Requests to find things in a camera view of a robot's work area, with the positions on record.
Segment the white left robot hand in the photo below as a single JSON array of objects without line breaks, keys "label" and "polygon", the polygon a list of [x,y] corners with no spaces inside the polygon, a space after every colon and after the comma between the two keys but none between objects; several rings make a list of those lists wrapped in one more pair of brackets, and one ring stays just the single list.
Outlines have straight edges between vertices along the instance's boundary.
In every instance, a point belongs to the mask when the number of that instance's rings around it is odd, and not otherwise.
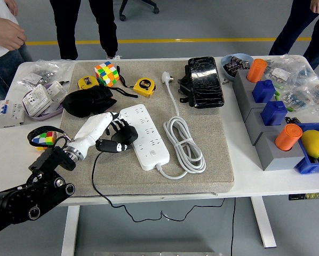
[{"label": "white left robot hand", "polygon": [[82,161],[91,146],[98,151],[119,153],[126,151],[138,138],[136,129],[119,113],[91,116],[75,135],[65,151],[74,161]]}]

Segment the person's right hand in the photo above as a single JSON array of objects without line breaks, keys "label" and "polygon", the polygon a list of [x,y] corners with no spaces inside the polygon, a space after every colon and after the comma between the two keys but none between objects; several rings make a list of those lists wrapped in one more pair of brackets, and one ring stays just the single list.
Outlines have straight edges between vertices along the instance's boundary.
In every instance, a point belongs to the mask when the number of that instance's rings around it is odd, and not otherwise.
[{"label": "person's right hand", "polygon": [[16,23],[7,21],[1,25],[0,45],[8,50],[19,49],[27,41],[25,31]]}]

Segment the person's left hand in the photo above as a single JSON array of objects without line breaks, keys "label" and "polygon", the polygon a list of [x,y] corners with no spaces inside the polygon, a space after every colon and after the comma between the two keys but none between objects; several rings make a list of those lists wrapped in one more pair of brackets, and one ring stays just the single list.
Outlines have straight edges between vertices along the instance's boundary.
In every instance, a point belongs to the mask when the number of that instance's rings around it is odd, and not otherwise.
[{"label": "person's left hand", "polygon": [[14,15],[18,15],[18,6],[15,2],[15,0],[4,0],[5,4],[7,5],[10,12]]}]

